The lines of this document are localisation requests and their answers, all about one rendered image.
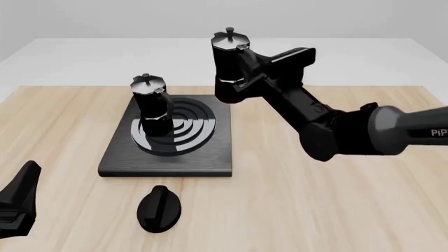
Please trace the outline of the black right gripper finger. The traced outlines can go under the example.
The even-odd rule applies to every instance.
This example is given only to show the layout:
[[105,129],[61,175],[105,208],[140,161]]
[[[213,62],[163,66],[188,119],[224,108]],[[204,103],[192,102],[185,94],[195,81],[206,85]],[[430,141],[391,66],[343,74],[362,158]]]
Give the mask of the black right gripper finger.
[[264,73],[261,73],[245,83],[238,84],[238,90],[247,90],[251,86],[255,85],[257,82],[264,81],[266,78],[267,78],[267,75],[265,75]]
[[255,69],[273,69],[276,56],[264,56],[256,52],[253,53],[255,60]]

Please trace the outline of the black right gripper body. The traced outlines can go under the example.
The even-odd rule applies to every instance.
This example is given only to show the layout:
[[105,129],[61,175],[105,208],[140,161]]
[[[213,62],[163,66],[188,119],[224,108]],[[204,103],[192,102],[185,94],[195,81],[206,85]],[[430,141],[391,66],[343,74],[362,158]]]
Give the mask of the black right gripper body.
[[294,48],[266,59],[269,85],[276,88],[302,86],[306,67],[315,63],[315,48]]

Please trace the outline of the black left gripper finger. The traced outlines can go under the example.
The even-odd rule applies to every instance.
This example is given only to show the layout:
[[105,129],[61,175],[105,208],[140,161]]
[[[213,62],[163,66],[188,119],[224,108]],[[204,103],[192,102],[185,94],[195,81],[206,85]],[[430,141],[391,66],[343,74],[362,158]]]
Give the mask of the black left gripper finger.
[[35,161],[27,161],[9,184],[0,190],[0,209],[36,215],[36,191],[40,173],[41,167]]

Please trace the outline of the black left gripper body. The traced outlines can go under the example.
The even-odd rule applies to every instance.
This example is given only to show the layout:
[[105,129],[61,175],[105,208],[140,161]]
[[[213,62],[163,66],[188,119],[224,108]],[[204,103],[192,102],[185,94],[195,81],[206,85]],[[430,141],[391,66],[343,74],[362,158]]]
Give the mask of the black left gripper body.
[[26,237],[35,220],[35,211],[0,209],[0,238]]

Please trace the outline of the black moka pot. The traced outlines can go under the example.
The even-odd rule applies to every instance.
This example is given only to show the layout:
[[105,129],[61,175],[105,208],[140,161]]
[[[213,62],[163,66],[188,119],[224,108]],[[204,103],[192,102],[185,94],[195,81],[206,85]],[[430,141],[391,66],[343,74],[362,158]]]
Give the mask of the black moka pot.
[[162,77],[144,73],[133,77],[130,85],[140,110],[141,125],[146,136],[161,137],[173,130],[174,103]]
[[216,67],[216,98],[225,104],[242,102],[247,98],[243,87],[249,82],[243,68],[242,52],[249,48],[249,38],[236,33],[233,27],[227,27],[225,31],[214,34],[211,45]]

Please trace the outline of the flat black stove plate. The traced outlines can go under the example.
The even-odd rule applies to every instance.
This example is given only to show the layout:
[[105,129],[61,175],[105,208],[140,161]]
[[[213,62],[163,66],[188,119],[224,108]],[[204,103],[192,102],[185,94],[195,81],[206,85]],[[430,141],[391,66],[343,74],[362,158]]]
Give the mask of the flat black stove plate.
[[130,100],[103,155],[101,177],[230,177],[230,106],[210,94],[174,95],[173,130],[148,137]]

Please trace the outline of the round black stove knob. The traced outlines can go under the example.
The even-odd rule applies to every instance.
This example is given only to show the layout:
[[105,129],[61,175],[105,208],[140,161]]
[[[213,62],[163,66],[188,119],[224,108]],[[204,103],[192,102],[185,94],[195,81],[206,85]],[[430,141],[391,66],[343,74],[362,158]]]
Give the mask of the round black stove knob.
[[181,217],[179,197],[167,186],[154,186],[139,203],[137,220],[145,231],[157,234],[173,228]]

